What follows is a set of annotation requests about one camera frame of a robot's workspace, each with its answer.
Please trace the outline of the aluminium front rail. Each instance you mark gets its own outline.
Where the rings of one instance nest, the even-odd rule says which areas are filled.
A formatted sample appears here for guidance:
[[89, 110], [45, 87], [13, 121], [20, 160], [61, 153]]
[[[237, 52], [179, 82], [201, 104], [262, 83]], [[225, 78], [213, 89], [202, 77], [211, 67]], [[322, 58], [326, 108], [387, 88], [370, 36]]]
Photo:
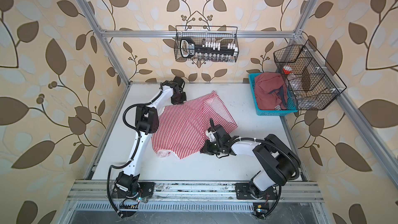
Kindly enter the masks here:
[[[278, 187], [271, 187], [262, 198], [254, 198], [249, 193], [245, 181], [177, 181], [141, 180], [141, 197], [150, 201], [178, 202], [249, 202], [273, 201], [278, 195]], [[107, 200], [106, 180], [77, 180], [73, 184], [67, 200]], [[280, 202], [323, 203], [324, 199], [316, 182], [291, 181], [282, 187]]]

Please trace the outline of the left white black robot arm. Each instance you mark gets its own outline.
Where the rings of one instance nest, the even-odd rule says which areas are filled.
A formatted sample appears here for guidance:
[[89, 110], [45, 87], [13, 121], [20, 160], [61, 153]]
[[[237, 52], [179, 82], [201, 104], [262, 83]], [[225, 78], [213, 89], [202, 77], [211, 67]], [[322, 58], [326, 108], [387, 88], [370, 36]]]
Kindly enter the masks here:
[[134, 145], [125, 164], [109, 166], [107, 182], [110, 182], [112, 170], [120, 170], [114, 182], [114, 190], [125, 194], [127, 198], [137, 199], [143, 195], [144, 190], [138, 182], [141, 162], [149, 141], [160, 126], [158, 111], [168, 100], [173, 105], [183, 104], [187, 100], [184, 86], [185, 81], [175, 76], [173, 80], [161, 83], [159, 93], [149, 102], [133, 104], [123, 112], [124, 125], [135, 131]]

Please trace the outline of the red white striped tank top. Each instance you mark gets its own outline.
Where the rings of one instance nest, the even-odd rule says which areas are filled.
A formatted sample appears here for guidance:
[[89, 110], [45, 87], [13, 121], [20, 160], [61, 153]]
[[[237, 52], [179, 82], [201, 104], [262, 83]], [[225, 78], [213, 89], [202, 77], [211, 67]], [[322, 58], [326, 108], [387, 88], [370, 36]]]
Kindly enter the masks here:
[[181, 105], [169, 105], [160, 115], [160, 127], [152, 136], [152, 148], [158, 157], [173, 154], [184, 159], [200, 151], [210, 128], [210, 119], [230, 134], [238, 125], [219, 95], [212, 91]]

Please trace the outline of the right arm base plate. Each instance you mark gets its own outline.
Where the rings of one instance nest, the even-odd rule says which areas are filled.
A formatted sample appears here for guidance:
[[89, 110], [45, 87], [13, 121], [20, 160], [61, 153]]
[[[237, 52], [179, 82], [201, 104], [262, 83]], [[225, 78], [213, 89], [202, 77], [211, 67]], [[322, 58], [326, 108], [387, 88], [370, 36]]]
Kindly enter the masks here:
[[236, 183], [235, 193], [238, 200], [276, 200], [278, 196], [275, 187], [260, 190], [254, 183]]

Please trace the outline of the maroon tank top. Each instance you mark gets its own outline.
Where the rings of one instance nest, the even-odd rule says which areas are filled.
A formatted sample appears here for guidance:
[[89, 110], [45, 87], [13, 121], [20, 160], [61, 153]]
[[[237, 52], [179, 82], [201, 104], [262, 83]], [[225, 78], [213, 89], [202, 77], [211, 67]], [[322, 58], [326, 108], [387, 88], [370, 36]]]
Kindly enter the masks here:
[[280, 74], [264, 72], [256, 76], [254, 92], [257, 106], [260, 110], [287, 110], [287, 86]]

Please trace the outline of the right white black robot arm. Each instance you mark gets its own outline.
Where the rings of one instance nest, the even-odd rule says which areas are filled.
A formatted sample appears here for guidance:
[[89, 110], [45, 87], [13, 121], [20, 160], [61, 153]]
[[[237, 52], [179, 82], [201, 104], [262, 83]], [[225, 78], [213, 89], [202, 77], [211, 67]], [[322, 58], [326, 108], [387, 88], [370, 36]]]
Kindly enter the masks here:
[[211, 125], [206, 136], [207, 140], [200, 153], [216, 155], [219, 159], [247, 155], [258, 160], [262, 170], [243, 190], [248, 197], [260, 200], [269, 195], [275, 186], [284, 186], [300, 176], [301, 162], [298, 156], [274, 134], [269, 134], [264, 139], [231, 137], [218, 124]]

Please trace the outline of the black tool with vials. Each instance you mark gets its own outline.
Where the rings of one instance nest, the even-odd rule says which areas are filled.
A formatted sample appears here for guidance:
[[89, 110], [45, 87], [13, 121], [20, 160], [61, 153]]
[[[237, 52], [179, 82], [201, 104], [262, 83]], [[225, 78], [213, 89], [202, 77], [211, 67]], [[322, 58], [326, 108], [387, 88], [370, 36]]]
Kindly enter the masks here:
[[235, 62], [239, 55], [235, 43], [222, 45], [221, 42], [202, 39], [197, 44], [190, 37], [183, 37], [179, 41], [178, 50], [183, 58], [212, 62]]

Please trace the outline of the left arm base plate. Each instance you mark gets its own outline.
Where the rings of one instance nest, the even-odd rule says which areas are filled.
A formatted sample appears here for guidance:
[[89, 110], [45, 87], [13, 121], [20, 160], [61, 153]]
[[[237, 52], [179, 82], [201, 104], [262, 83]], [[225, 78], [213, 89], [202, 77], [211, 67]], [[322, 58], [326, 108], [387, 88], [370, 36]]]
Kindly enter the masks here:
[[154, 193], [154, 182], [139, 181], [133, 186], [124, 187], [118, 184], [114, 185], [111, 196], [114, 199], [138, 199], [150, 198]]

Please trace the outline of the teal plastic basket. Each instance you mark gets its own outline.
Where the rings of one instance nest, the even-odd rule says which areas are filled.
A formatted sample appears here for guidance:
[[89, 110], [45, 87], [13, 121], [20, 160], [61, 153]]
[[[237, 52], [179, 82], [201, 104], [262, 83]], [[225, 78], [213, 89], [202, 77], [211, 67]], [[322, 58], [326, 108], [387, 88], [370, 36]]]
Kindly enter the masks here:
[[255, 110], [256, 110], [257, 115], [259, 115], [259, 116], [286, 116], [291, 113], [296, 113], [297, 107], [295, 106], [294, 101], [293, 101], [293, 94], [292, 94], [291, 90], [289, 90], [288, 88], [287, 88], [287, 96], [288, 96], [287, 110], [285, 110], [285, 111], [262, 111], [258, 108], [256, 98], [255, 98], [254, 88], [255, 88], [255, 77], [260, 74], [261, 73], [252, 73], [252, 74], [248, 75], [248, 80], [250, 83], [251, 93], [252, 93], [252, 97], [254, 100], [254, 105], [255, 105]]

